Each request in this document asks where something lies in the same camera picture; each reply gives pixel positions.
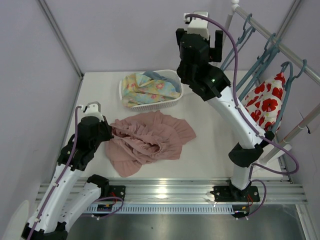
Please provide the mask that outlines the pink skirt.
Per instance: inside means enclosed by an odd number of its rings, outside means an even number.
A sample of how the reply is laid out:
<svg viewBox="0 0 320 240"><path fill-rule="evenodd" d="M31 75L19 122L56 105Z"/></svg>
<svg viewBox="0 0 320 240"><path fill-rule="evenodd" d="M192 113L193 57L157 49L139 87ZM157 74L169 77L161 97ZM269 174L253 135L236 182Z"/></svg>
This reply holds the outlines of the pink skirt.
<svg viewBox="0 0 320 240"><path fill-rule="evenodd" d="M116 119L111 128L113 138L105 143L105 155L123 178L143 165L178 160L183 146L196 138L186 120L159 110Z"/></svg>

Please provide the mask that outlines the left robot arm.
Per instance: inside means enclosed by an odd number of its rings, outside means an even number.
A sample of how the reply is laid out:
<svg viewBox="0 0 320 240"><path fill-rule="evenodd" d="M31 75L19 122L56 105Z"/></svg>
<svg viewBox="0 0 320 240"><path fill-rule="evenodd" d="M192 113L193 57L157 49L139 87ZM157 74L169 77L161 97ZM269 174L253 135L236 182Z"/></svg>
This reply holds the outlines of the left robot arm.
<svg viewBox="0 0 320 240"><path fill-rule="evenodd" d="M23 239L65 240L86 208L109 195L109 180L93 174L80 193L67 203L71 190L100 144L112 138L112 128L105 116L91 115L81 119L74 135L60 151L54 176L36 211L25 224Z"/></svg>

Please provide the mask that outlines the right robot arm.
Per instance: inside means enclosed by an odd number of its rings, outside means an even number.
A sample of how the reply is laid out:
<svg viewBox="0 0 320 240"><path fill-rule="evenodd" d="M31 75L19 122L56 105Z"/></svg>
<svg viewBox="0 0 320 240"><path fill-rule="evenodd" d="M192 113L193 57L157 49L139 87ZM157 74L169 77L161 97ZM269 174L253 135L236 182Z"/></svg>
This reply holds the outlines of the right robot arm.
<svg viewBox="0 0 320 240"><path fill-rule="evenodd" d="M210 39L188 33L183 28L175 32L179 47L180 64L177 74L181 82L211 105L231 127L238 143L229 152L233 163L233 175L225 200L243 202L251 189L251 166L264 152L274 134L263 130L233 95L230 80L225 73L211 63L222 60L223 32L215 32L214 47Z"/></svg>

